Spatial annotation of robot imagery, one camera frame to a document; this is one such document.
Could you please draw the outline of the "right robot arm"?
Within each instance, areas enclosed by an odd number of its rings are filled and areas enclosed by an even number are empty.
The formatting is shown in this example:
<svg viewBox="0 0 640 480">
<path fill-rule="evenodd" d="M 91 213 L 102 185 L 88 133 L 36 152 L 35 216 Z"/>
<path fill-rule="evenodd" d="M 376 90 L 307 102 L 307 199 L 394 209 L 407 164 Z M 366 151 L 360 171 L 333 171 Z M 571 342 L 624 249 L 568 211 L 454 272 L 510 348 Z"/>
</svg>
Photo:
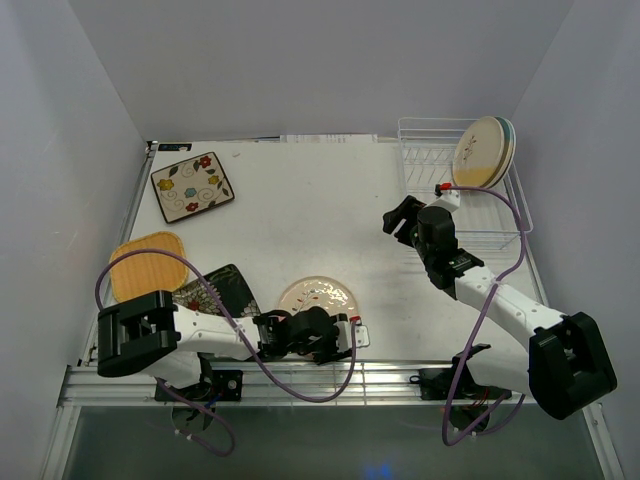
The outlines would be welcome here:
<svg viewBox="0 0 640 480">
<path fill-rule="evenodd" d="M 459 197 L 425 204 L 413 196 L 383 216 L 383 230 L 419 255 L 433 286 L 480 312 L 524 350 L 508 358 L 487 344 L 467 342 L 452 359 L 448 397 L 474 397 L 485 387 L 530 395 L 563 420 L 613 392 L 617 376 L 596 321 L 549 308 L 505 284 L 462 249 L 452 212 Z"/>
</svg>

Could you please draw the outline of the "cream and pink round plate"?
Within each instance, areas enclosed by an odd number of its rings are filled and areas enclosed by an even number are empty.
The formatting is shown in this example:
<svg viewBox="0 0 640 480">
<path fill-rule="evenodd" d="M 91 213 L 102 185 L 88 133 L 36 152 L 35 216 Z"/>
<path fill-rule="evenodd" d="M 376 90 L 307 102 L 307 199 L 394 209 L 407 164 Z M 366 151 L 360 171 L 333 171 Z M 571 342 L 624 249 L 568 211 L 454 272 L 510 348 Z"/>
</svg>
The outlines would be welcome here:
<svg viewBox="0 0 640 480">
<path fill-rule="evenodd" d="M 294 282 L 281 294 L 276 309 L 295 315 L 312 307 L 323 308 L 330 316 L 360 316 L 356 298 L 349 288 L 326 276 L 310 276 Z"/>
</svg>

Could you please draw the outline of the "cream and blue round plate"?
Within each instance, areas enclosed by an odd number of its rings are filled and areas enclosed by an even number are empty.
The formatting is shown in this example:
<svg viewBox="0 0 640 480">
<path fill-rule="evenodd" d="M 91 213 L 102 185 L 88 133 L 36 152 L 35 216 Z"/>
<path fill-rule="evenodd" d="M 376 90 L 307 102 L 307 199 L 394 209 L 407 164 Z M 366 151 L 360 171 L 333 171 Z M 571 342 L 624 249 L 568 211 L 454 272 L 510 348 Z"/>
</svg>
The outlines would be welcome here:
<svg viewBox="0 0 640 480">
<path fill-rule="evenodd" d="M 508 173 L 508 170 L 510 169 L 513 162 L 517 142 L 516 133 L 512 122 L 503 117 L 497 117 L 497 120 L 503 128 L 503 132 L 505 135 L 505 146 L 500 167 L 497 174 L 491 181 L 490 187 L 497 186 L 498 183 L 503 179 L 503 177 Z"/>
</svg>

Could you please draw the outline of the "cream and yellow round plate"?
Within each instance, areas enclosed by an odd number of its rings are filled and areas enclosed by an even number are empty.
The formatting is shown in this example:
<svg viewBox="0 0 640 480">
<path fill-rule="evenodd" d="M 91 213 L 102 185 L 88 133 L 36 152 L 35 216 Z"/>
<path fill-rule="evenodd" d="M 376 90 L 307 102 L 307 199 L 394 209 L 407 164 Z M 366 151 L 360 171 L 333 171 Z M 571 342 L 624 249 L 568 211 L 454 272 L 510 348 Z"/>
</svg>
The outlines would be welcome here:
<svg viewBox="0 0 640 480">
<path fill-rule="evenodd" d="M 457 186 L 484 187 L 498 171 L 505 150 L 505 132 L 493 116 L 473 122 L 461 136 L 452 163 Z"/>
</svg>

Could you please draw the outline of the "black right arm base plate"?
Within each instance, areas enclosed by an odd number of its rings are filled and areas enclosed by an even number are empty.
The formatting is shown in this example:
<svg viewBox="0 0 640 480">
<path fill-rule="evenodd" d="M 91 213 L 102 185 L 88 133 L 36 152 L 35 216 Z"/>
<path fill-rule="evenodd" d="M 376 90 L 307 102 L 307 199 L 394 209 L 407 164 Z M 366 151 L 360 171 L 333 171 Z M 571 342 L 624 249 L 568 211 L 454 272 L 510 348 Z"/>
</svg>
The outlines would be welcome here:
<svg viewBox="0 0 640 480">
<path fill-rule="evenodd" d="M 454 367 L 423 368 L 409 377 L 409 383 L 419 387 L 422 400 L 445 401 L 454 373 Z M 472 380 L 471 374 L 464 370 L 454 394 L 454 399 L 462 400 L 463 404 L 452 407 L 451 426 L 464 430 L 488 409 L 492 401 L 502 395 L 510 399 L 512 392 L 494 386 L 480 386 Z"/>
</svg>

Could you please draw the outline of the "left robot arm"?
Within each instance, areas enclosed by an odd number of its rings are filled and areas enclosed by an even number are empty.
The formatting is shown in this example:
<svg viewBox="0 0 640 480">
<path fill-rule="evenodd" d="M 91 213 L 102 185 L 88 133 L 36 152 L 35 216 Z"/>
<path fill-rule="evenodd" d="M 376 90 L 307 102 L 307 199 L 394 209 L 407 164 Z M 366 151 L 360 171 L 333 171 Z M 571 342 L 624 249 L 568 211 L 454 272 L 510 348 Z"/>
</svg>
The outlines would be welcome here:
<svg viewBox="0 0 640 480">
<path fill-rule="evenodd" d="M 322 365 L 352 356 L 357 346 L 357 327 L 347 316 L 331 316 L 321 307 L 227 319 L 156 291 L 100 311 L 97 371 L 104 378 L 144 373 L 197 400 L 212 387 L 204 354 L 264 363 L 297 354 Z"/>
</svg>

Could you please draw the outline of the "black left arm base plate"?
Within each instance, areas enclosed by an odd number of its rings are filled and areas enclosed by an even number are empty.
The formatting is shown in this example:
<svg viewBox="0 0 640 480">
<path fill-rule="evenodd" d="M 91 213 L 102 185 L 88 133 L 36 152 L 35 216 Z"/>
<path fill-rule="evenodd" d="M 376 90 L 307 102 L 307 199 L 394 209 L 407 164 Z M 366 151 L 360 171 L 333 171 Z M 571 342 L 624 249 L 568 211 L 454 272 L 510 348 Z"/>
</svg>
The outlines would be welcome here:
<svg viewBox="0 0 640 480">
<path fill-rule="evenodd" d="M 187 400 L 207 403 L 211 401 L 240 401 L 243 388 L 241 370 L 213 370 L 187 376 L 182 388 L 171 385 L 171 390 Z"/>
</svg>

